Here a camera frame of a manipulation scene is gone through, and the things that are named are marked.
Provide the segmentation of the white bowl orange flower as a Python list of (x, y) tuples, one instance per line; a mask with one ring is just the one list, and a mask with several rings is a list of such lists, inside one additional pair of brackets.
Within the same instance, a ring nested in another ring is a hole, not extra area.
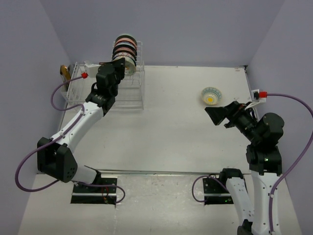
[(125, 57), (125, 75), (132, 76), (136, 73), (136, 65), (130, 57)]

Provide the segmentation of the yellow blue patterned bowl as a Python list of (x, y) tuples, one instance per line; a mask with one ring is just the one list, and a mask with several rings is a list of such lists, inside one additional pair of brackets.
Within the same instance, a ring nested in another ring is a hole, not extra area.
[(217, 105), (222, 100), (222, 93), (217, 88), (206, 87), (201, 92), (201, 99), (207, 105)]

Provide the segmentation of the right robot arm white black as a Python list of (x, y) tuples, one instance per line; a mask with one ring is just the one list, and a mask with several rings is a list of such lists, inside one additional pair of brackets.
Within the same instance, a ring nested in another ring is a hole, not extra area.
[(215, 125), (225, 119), (225, 128), (236, 127), (250, 142), (246, 160), (251, 171), (254, 200), (251, 201), (245, 179), (239, 169), (224, 168), (218, 178), (219, 189), (229, 192), (234, 203), (239, 235), (280, 235), (278, 216), (278, 183), (282, 176), (282, 157), (278, 141), (283, 135), (284, 121), (275, 113), (260, 120), (253, 114), (251, 103), (233, 101), (224, 107), (206, 107)]

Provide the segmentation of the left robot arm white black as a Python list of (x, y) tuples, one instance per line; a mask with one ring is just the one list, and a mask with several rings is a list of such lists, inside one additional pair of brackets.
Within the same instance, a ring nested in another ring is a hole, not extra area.
[(99, 191), (102, 186), (99, 171), (79, 165), (73, 154), (89, 129), (114, 105), (118, 86), (125, 76), (125, 65), (125, 58), (100, 65), (96, 81), (85, 102), (79, 105), (79, 112), (51, 138), (38, 141), (37, 168), (41, 173), (64, 183), (82, 183), (90, 192)]

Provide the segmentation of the dark blue patterned bowl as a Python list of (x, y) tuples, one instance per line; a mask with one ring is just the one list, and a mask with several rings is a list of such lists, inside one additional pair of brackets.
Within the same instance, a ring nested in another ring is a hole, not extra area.
[(121, 52), (121, 53), (117, 53), (116, 55), (114, 55), (112, 57), (112, 60), (115, 60), (117, 57), (125, 57), (125, 58), (130, 58), (133, 63), (136, 65), (136, 60), (135, 60), (135, 57), (133, 57), (131, 54), (129, 53), (126, 53), (126, 52)]

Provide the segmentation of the gold utensil in holder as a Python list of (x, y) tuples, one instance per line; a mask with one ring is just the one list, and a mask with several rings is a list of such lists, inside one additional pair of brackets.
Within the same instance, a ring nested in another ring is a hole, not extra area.
[(65, 65), (60, 66), (60, 76), (63, 82), (69, 81), (71, 79), (71, 75), (69, 73), (68, 67)]

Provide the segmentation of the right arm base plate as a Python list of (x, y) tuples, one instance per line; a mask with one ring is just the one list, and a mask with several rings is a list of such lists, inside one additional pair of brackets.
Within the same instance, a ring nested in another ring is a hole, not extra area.
[(215, 180), (203, 178), (203, 192), (205, 205), (233, 204), (231, 195)]

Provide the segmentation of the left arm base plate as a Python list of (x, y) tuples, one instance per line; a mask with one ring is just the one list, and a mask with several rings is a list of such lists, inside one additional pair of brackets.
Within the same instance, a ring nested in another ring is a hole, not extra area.
[(72, 204), (106, 204), (115, 205), (117, 200), (116, 187), (88, 187), (74, 185)]

